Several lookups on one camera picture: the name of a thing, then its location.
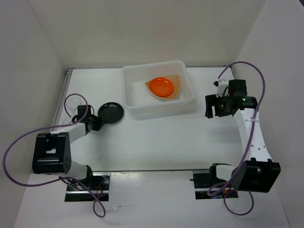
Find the black round bowl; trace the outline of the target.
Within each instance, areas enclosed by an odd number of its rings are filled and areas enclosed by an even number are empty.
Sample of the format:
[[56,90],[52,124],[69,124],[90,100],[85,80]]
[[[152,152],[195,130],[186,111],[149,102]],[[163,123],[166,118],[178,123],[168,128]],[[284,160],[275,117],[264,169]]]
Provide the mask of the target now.
[[103,104],[97,112],[105,124],[115,124],[119,122],[124,116],[123,107],[116,102],[108,102]]

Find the clear plastic cup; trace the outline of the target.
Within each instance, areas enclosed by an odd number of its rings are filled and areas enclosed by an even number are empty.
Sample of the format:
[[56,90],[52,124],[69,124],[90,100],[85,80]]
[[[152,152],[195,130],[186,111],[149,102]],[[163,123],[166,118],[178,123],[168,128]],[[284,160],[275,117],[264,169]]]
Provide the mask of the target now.
[[68,125],[72,123],[72,117],[66,117],[63,122],[62,125]]
[[73,117],[79,105],[82,105],[82,99],[79,96],[72,95],[65,98],[64,110],[69,117]]

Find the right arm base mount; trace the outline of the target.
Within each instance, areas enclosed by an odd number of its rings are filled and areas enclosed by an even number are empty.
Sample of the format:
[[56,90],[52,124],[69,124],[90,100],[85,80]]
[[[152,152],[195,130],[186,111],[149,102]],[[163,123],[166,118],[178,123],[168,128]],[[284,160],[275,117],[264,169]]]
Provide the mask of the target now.
[[200,171],[193,171],[193,177],[190,181],[193,182],[195,199],[196,200],[209,200],[209,199],[222,199],[225,194],[232,191],[231,194],[227,196],[227,198],[238,198],[238,194],[233,191],[232,186],[225,188],[221,193],[216,196],[209,196],[207,194],[209,188],[213,185],[224,182],[223,180],[213,178],[208,169],[203,169]]

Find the clear plastic bin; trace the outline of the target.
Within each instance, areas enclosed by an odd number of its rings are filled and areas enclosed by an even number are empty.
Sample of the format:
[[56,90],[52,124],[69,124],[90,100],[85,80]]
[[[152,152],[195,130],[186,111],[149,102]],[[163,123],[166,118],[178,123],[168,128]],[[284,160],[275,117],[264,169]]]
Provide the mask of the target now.
[[123,105],[135,118],[186,114],[195,108],[195,94],[182,61],[125,66],[121,82]]

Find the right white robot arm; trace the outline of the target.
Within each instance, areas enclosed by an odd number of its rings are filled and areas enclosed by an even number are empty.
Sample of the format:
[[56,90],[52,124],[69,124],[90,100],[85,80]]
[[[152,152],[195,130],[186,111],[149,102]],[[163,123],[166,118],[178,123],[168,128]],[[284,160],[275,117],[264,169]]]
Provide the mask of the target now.
[[243,156],[237,167],[214,163],[208,181],[214,187],[228,182],[235,191],[268,193],[281,172],[266,148],[259,122],[258,102],[247,95],[245,80],[217,79],[217,92],[205,97],[205,116],[233,116],[240,134]]

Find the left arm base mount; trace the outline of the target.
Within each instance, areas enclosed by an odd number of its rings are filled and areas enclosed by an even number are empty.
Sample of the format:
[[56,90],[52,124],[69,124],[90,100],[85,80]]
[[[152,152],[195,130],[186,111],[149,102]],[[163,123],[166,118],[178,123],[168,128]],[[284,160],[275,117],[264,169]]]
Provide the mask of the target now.
[[[90,191],[101,201],[109,201],[110,189],[109,172],[93,172],[90,181],[80,180]],[[65,202],[89,202],[94,201],[94,197],[82,185],[74,180],[64,180],[66,186]]]

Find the orange plastic plate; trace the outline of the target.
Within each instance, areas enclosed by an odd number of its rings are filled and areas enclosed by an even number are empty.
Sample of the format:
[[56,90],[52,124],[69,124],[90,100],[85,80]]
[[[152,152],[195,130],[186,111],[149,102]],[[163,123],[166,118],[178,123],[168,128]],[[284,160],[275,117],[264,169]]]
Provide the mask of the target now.
[[173,83],[164,77],[154,78],[148,85],[149,90],[156,96],[166,97],[173,93]]

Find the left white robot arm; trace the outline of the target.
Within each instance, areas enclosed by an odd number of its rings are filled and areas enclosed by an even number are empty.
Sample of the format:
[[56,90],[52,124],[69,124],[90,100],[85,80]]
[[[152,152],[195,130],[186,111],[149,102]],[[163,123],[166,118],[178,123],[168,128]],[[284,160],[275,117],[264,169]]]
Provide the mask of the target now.
[[90,166],[72,161],[71,144],[91,131],[100,131],[109,123],[102,105],[97,114],[92,113],[91,105],[79,105],[71,125],[49,133],[39,133],[36,137],[32,169],[35,174],[61,174],[77,179],[84,190],[94,186],[95,180]]

